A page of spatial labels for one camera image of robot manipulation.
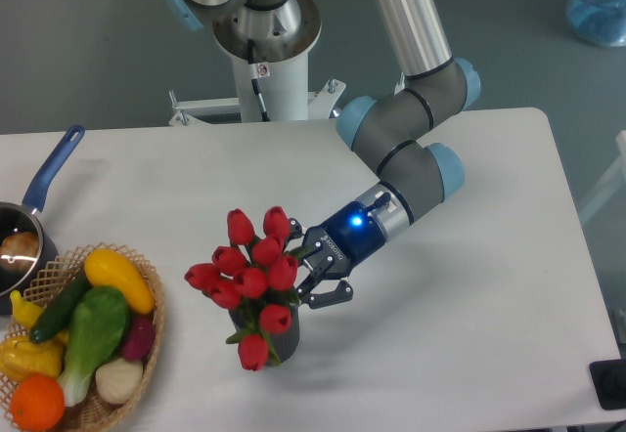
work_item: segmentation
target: woven basket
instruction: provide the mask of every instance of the woven basket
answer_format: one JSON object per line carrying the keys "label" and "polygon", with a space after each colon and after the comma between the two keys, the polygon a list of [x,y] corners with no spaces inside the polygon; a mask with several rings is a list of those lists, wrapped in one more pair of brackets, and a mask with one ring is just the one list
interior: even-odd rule
{"label": "woven basket", "polygon": [[[23,293],[23,298],[30,302],[45,307],[60,290],[73,281],[83,266],[85,257],[96,248],[109,248],[126,256],[133,262],[139,273],[150,286],[155,296],[155,309],[153,323],[156,329],[155,345],[146,357],[144,362],[144,376],[142,381],[123,405],[110,405],[98,395],[95,381],[92,380],[87,398],[80,405],[73,408],[66,408],[64,418],[52,431],[103,431],[116,426],[126,415],[128,415],[139,402],[150,377],[152,376],[155,364],[157,363],[158,350],[163,339],[163,327],[165,322],[165,299],[163,287],[158,277],[155,267],[150,264],[144,256],[126,246],[116,246],[113,244],[100,243],[96,246],[77,247],[69,251],[64,256],[58,256],[46,265],[46,268],[39,271],[37,277],[30,283],[30,287]],[[5,339],[27,334],[26,329],[18,324],[15,319],[7,327]],[[0,377],[0,406],[5,410],[5,418],[11,422],[14,428],[19,429],[9,413],[11,396],[17,383],[11,381],[6,376]]]}

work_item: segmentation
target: blue light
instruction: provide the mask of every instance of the blue light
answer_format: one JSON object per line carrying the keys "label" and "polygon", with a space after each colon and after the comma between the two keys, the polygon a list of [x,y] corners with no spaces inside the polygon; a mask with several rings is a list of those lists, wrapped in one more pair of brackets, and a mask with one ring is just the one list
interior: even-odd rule
{"label": "blue light", "polygon": [[350,224],[352,227],[361,227],[363,225],[363,219],[358,215],[355,215],[350,219]]}

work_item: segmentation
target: red tulip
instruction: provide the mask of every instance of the red tulip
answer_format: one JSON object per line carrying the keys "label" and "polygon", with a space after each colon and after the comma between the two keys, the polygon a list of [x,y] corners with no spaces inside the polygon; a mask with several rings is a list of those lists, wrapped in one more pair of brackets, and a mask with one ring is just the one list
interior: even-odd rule
{"label": "red tulip", "polygon": [[269,347],[259,334],[249,334],[237,348],[242,367],[246,370],[261,370],[270,354]]}
{"label": "red tulip", "polygon": [[242,209],[231,210],[226,217],[228,238],[233,244],[249,244],[254,239],[254,227]]}
{"label": "red tulip", "polygon": [[239,269],[247,266],[246,257],[241,251],[230,246],[218,246],[211,259],[217,269],[227,276],[232,276]]}
{"label": "red tulip", "polygon": [[265,212],[263,218],[263,232],[268,237],[270,235],[276,235],[282,241],[285,241],[291,233],[290,220],[285,215],[283,207],[272,207]]}
{"label": "red tulip", "polygon": [[270,334],[281,334],[291,326],[291,311],[282,305],[270,304],[261,311],[259,324]]}
{"label": "red tulip", "polygon": [[283,241],[275,235],[262,239],[252,248],[252,260],[269,268],[283,254]]}
{"label": "red tulip", "polygon": [[267,289],[267,277],[258,268],[243,268],[233,276],[235,290],[248,298],[258,298]]}
{"label": "red tulip", "polygon": [[197,290],[208,291],[219,282],[219,276],[219,269],[214,264],[202,263],[189,268],[189,271],[185,274],[185,281]]}
{"label": "red tulip", "polygon": [[235,284],[228,279],[219,281],[206,293],[218,306],[226,310],[235,310],[242,301],[242,295],[235,290]]}
{"label": "red tulip", "polygon": [[276,290],[288,290],[293,287],[297,275],[297,259],[286,255],[278,259],[268,271],[267,283]]}

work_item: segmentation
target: bok choy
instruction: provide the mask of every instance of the bok choy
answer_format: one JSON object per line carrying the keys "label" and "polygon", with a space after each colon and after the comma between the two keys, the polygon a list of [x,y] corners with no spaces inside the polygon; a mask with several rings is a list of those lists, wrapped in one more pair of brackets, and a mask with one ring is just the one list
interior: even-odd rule
{"label": "bok choy", "polygon": [[128,305],[116,288],[92,288],[78,303],[69,322],[66,368],[58,379],[67,407],[85,399],[94,372],[111,357],[128,324]]}

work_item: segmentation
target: yellow bell pepper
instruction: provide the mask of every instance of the yellow bell pepper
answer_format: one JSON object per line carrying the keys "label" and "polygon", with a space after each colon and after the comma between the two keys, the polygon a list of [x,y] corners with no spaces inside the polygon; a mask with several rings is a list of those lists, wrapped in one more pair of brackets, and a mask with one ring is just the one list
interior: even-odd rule
{"label": "yellow bell pepper", "polygon": [[35,373],[56,378],[61,374],[63,355],[58,342],[33,344],[28,336],[13,336],[0,343],[0,371],[18,383]]}
{"label": "yellow bell pepper", "polygon": [[119,290],[128,306],[147,315],[155,307],[148,283],[125,256],[108,248],[94,249],[85,258],[85,274],[94,287],[109,285]]}
{"label": "yellow bell pepper", "polygon": [[[24,300],[17,290],[12,291],[9,296],[11,297],[11,304],[13,305],[13,318],[23,327],[31,330],[43,312],[43,308],[28,300]],[[59,332],[54,339],[61,342],[64,346],[67,346],[67,342],[69,341],[67,329]]]}

